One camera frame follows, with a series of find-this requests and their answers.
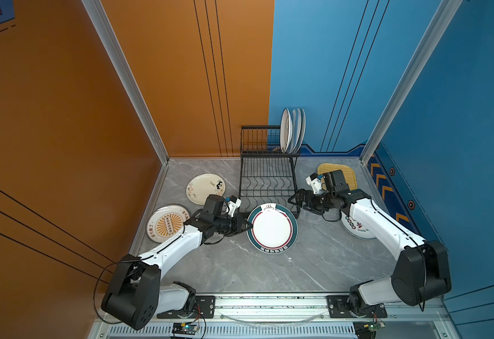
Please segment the red green rimmed plate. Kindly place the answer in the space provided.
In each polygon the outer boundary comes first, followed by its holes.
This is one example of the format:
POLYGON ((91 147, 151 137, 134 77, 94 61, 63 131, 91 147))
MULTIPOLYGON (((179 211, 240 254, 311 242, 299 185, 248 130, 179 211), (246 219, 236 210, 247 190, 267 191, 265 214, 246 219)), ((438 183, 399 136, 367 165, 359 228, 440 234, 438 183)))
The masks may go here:
POLYGON ((264 203, 248 216, 252 228, 247 231, 250 243, 265 254, 280 254, 297 241, 299 229, 292 212, 277 203, 264 203))

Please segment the yellow woven square plate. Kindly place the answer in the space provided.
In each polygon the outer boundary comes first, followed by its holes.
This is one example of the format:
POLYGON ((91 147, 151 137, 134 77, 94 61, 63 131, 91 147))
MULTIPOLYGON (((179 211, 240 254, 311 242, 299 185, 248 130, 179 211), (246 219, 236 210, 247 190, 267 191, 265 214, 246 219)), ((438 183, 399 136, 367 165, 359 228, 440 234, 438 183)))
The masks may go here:
POLYGON ((318 166, 317 173, 319 175, 323 175, 324 173, 333 172, 336 170, 341 170, 343 172, 345 181, 347 182, 351 190, 358 188, 354 170, 347 165, 323 163, 318 166))

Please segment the white plate red characters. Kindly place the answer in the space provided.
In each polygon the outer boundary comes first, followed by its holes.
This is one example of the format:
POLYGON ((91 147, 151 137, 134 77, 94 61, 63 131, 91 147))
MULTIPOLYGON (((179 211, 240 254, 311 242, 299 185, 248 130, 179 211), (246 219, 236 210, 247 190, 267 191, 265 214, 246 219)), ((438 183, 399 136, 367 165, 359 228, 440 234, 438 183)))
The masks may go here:
POLYGON ((363 240, 375 240, 375 236, 361 223, 357 222, 353 218, 343 215, 341 223, 344 229, 351 235, 363 239, 363 240))

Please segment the blue striped plate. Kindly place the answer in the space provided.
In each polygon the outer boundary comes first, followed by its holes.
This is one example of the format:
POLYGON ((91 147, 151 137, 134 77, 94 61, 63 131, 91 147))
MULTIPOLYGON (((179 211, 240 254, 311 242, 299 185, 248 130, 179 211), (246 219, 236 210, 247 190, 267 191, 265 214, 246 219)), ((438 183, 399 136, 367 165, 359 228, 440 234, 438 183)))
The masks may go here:
POLYGON ((297 147, 297 151, 298 153, 300 152, 300 149, 302 147, 302 144, 303 144, 303 141, 304 141, 304 136, 305 136, 305 131, 306 131, 306 113, 305 113, 305 110, 303 108, 299 108, 299 111, 300 111, 300 115, 301 115, 301 118, 302 118, 302 121, 301 121, 301 128, 300 128, 300 134, 299 134, 299 143, 298 143, 298 147, 297 147))
POLYGON ((301 125, 302 125, 302 114, 299 108, 293 109, 293 134, 292 134, 292 140, 291 140, 291 147, 289 152, 291 154, 296 152, 296 144, 298 144, 299 137, 300 137, 300 132, 301 132, 301 125))

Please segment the green cloud pattern plate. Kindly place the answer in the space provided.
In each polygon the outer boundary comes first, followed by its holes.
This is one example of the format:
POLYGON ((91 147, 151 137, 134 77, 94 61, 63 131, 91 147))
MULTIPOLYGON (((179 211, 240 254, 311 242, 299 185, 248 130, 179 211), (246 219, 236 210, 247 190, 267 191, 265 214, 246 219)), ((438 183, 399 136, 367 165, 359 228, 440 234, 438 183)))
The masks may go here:
POLYGON ((279 137, 279 144, 282 153, 288 153, 288 149, 292 140, 292 116, 287 108, 285 108, 282 113, 279 137))

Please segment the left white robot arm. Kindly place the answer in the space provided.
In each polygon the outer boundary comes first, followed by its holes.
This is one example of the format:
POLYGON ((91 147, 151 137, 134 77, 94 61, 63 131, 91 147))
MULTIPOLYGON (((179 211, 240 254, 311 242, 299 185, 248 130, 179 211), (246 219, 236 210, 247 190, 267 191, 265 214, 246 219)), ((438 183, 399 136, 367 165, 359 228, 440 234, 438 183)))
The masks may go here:
POLYGON ((156 314, 197 316, 196 289, 179 281, 162 285, 162 278, 215 234, 232 237, 250 230, 253 225, 239 212, 240 206, 241 199, 235 196, 211 194, 170 239, 137 257, 127 254, 113 263, 114 274, 95 313, 106 312, 116 323, 135 330, 145 327, 156 314))

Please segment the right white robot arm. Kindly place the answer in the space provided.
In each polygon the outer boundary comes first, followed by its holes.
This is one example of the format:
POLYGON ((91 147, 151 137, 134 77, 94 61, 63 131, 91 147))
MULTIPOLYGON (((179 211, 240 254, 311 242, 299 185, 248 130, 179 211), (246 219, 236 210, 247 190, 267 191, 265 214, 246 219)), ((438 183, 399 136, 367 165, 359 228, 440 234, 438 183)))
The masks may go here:
POLYGON ((448 250, 442 243, 425 240, 389 216, 367 193, 350 189, 342 171, 325 173, 320 189, 313 183, 318 177, 310 176, 311 189, 297 190, 288 202, 319 216, 339 210, 363 224, 396 260, 388 278, 350 288, 347 311, 362 317, 391 302, 424 307, 426 301, 451 291, 448 250))

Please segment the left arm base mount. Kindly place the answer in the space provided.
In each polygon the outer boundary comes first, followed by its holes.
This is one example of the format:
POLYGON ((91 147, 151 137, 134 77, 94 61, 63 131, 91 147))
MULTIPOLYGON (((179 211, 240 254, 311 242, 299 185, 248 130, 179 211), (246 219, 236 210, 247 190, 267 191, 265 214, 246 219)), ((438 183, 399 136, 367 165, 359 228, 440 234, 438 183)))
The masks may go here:
POLYGON ((203 316, 204 319, 212 319, 215 313, 216 296, 196 295, 195 299, 187 301, 187 305, 180 310, 172 310, 157 315, 158 319, 195 319, 203 316))

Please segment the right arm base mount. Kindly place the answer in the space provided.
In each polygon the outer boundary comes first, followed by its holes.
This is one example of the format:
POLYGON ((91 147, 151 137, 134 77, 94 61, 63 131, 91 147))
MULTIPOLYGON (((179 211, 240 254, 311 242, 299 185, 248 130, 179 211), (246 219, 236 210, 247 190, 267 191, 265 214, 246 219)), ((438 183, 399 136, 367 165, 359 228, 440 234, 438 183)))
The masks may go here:
POLYGON ((361 299, 349 295, 329 295, 326 297, 327 307, 332 319, 345 318, 377 318, 388 317, 385 305, 367 305, 361 299))

